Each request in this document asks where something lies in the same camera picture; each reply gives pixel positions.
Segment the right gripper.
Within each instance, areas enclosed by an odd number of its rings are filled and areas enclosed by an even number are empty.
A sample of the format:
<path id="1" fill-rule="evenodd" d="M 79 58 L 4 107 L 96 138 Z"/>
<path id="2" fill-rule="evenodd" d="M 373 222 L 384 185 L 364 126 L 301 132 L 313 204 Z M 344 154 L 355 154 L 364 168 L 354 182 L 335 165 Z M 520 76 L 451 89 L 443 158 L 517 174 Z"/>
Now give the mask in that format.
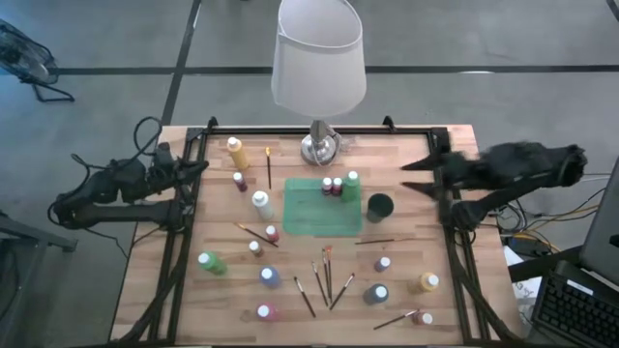
<path id="1" fill-rule="evenodd" d="M 441 181 L 446 189 L 482 189 L 482 159 L 467 159 L 462 152 L 450 152 L 439 156 L 426 158 L 407 163 L 401 170 L 434 170 L 439 167 Z M 440 199 L 443 188 L 433 183 L 403 182 L 402 185 L 428 196 L 431 199 Z"/>

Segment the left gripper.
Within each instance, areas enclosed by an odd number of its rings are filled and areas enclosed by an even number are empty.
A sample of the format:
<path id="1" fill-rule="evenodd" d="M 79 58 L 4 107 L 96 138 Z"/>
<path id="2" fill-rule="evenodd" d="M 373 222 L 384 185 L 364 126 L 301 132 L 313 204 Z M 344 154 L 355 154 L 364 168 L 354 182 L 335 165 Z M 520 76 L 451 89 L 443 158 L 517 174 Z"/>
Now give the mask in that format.
<path id="1" fill-rule="evenodd" d="M 191 161 L 183 164 L 175 159 L 168 142 L 163 142 L 154 151 L 152 165 L 147 170 L 147 183 L 151 189 L 169 189 L 180 185 L 186 178 L 200 177 L 209 166 L 209 161 Z"/>

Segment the large yellow paint bottle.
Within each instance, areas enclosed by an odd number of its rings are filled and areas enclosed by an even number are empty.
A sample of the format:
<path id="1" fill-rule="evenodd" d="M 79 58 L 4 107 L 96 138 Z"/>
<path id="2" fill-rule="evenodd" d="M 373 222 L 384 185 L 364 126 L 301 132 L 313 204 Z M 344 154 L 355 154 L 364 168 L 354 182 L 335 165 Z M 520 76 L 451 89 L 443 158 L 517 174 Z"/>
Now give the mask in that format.
<path id="1" fill-rule="evenodd" d="M 440 283 L 440 278 L 434 273 L 423 273 L 419 277 L 410 280 L 407 289 L 412 294 L 427 293 L 434 291 Z"/>
<path id="2" fill-rule="evenodd" d="M 226 146 L 228 154 L 231 156 L 235 166 L 238 169 L 245 170 L 250 166 L 245 154 L 243 142 L 239 138 L 230 136 L 227 139 Z"/>

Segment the large white paint bottle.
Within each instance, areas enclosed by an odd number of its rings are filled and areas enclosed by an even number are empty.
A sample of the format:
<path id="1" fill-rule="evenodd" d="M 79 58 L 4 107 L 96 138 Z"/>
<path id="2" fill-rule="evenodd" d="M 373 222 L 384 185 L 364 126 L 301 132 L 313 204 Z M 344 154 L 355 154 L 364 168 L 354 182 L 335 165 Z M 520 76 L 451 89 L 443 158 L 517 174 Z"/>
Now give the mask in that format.
<path id="1" fill-rule="evenodd" d="M 262 219 L 269 220 L 274 216 L 269 195 L 263 190 L 257 190 L 251 197 L 251 202 Z"/>

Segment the large light green paint bottle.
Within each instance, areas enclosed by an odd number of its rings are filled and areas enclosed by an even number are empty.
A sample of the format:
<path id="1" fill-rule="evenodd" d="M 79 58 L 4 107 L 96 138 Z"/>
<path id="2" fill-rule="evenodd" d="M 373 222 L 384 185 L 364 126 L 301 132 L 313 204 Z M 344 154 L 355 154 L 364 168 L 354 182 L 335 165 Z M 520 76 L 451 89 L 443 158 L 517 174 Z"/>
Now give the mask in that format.
<path id="1" fill-rule="evenodd" d="M 341 200 L 343 202 L 353 202 L 361 196 L 361 181 L 357 171 L 351 170 L 342 181 Z"/>

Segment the thin brown handle paintbrush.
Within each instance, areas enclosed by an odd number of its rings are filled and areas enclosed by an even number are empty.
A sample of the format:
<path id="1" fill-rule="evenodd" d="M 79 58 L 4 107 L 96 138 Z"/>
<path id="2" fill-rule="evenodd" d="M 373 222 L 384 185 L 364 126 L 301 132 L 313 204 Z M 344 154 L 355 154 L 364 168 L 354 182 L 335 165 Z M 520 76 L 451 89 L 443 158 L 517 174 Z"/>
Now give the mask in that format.
<path id="1" fill-rule="evenodd" d="M 361 242 L 356 242 L 356 243 L 354 243 L 354 245 L 356 245 L 356 246 L 361 246 L 361 245 L 372 245 L 372 244 L 397 243 L 397 242 L 414 241 L 415 239 L 416 239 L 416 238 L 414 238 L 414 237 L 408 237 L 408 238 L 393 238 L 393 239 L 379 239 L 379 240 L 371 240 L 371 241 L 361 241 Z"/>

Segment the large red paint bottle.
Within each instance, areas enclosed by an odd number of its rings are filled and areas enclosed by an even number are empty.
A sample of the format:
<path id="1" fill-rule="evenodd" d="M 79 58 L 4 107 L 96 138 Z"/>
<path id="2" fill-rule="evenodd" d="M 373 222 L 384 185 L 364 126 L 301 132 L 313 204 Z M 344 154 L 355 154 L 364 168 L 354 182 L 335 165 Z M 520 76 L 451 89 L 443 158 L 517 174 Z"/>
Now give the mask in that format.
<path id="1" fill-rule="evenodd" d="M 260 321 L 275 322 L 279 319 L 279 311 L 273 304 L 269 303 L 259 304 L 255 314 Z"/>

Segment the long paintbrush orange bristles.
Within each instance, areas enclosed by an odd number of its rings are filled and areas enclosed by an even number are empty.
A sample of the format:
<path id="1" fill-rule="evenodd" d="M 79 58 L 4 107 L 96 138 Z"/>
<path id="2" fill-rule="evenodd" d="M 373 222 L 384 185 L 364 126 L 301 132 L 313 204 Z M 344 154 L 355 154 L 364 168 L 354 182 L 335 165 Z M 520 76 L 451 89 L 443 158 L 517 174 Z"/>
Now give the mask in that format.
<path id="1" fill-rule="evenodd" d="M 234 224 L 236 227 L 240 228 L 241 230 L 244 230 L 244 231 L 246 231 L 247 233 L 249 233 L 249 234 L 253 235 L 254 237 L 256 237 L 256 238 L 258 238 L 258 239 L 260 239 L 260 240 L 264 241 L 265 243 L 267 243 L 267 244 L 269 244 L 269 245 L 271 245 L 271 246 L 273 246 L 273 247 L 279 247 L 279 246 L 278 246 L 275 242 L 273 242 L 273 241 L 269 240 L 269 239 L 268 239 L 268 238 L 266 238 L 266 237 L 263 237 L 263 236 L 261 236 L 261 235 L 257 234 L 256 232 L 252 231 L 251 229 L 249 229 L 249 228 L 248 228 L 248 227 L 246 227 L 245 225 L 243 225 L 243 224 L 241 224 L 241 223 L 239 223 L 239 222 L 233 222 L 233 224 Z"/>

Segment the black power supply box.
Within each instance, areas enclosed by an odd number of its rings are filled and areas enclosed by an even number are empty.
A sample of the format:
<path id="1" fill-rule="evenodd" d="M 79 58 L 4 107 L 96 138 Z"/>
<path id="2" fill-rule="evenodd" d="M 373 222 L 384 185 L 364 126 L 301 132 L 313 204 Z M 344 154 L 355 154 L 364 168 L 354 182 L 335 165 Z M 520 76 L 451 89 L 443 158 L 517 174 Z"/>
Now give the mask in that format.
<path id="1" fill-rule="evenodd" d="M 518 255 L 529 258 L 549 256 L 554 253 L 552 246 L 537 237 L 513 235 L 503 239 L 504 245 Z"/>

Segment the paintbrush with orange bristles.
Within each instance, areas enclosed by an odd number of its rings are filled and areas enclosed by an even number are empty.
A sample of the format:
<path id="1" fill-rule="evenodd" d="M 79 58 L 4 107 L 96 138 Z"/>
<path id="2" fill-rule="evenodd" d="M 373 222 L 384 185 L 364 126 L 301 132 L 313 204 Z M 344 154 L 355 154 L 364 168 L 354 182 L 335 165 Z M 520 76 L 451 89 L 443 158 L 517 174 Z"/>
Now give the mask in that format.
<path id="1" fill-rule="evenodd" d="M 332 268 L 331 268 L 331 255 L 332 247 L 326 246 L 326 263 L 327 263 L 327 280 L 328 280 L 328 296 L 330 303 L 333 302 L 333 282 L 332 282 Z"/>

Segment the silver table lamp white shade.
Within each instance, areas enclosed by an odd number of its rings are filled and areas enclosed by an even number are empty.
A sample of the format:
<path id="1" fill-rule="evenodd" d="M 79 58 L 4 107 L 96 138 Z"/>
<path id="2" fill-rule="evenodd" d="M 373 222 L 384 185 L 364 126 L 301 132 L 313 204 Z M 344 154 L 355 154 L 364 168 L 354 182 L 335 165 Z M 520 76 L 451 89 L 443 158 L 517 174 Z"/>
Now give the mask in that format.
<path id="1" fill-rule="evenodd" d="M 347 0 L 281 0 L 271 91 L 274 103 L 311 118 L 301 141 L 307 163 L 335 161 L 341 136 L 326 123 L 367 92 L 364 28 Z"/>

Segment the grey metal desk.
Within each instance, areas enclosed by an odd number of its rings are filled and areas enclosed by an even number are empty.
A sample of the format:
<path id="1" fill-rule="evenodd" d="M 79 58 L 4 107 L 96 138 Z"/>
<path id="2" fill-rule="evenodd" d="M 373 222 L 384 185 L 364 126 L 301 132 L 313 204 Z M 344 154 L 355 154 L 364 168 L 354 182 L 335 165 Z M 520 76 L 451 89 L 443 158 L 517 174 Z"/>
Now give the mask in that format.
<path id="1" fill-rule="evenodd" d="M 0 348 L 10 348 L 15 341 L 28 287 L 48 247 L 73 252 L 76 239 L 18 222 L 0 211 Z"/>

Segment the black paintbrush white bristles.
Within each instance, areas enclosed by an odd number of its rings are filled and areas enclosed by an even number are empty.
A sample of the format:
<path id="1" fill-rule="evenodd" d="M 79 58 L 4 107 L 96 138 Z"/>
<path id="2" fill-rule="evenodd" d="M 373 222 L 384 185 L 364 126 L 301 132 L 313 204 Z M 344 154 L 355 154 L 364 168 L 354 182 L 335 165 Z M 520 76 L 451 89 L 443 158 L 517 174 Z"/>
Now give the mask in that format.
<path id="1" fill-rule="evenodd" d="M 305 289 L 304 289 L 300 279 L 298 277 L 296 277 L 296 276 L 293 276 L 293 279 L 294 279 L 294 282 L 295 282 L 297 288 L 299 289 L 299 291 L 301 293 L 301 296 L 302 296 L 302 298 L 304 300 L 304 303 L 306 304 L 306 306 L 307 306 L 307 308 L 309 310 L 309 313 L 310 313 L 311 317 L 312 318 L 316 318 L 316 313 L 315 313 L 315 311 L 314 311 L 314 309 L 313 309 L 313 307 L 312 307 L 312 305 L 310 303 L 309 297 L 306 294 L 306 291 L 305 291 Z"/>

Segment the grey monitor panel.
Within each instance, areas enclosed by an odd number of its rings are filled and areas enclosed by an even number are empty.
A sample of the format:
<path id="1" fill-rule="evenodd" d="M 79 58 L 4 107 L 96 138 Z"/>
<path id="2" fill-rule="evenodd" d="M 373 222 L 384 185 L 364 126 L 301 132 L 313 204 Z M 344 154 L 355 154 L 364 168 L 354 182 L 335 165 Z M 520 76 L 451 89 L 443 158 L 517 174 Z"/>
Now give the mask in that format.
<path id="1" fill-rule="evenodd" d="M 619 157 L 580 252 L 584 267 L 619 286 Z"/>

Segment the black floor fan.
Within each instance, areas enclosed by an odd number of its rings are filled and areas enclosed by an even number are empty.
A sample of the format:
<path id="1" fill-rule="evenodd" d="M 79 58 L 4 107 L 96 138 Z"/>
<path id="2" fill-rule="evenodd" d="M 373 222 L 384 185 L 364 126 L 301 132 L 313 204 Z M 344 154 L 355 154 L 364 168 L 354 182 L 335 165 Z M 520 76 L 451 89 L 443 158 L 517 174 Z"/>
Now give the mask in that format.
<path id="1" fill-rule="evenodd" d="M 4 19 L 0 19 L 0 69 L 29 85 L 38 102 L 75 102 L 73 95 L 53 87 L 59 73 L 51 51 Z"/>

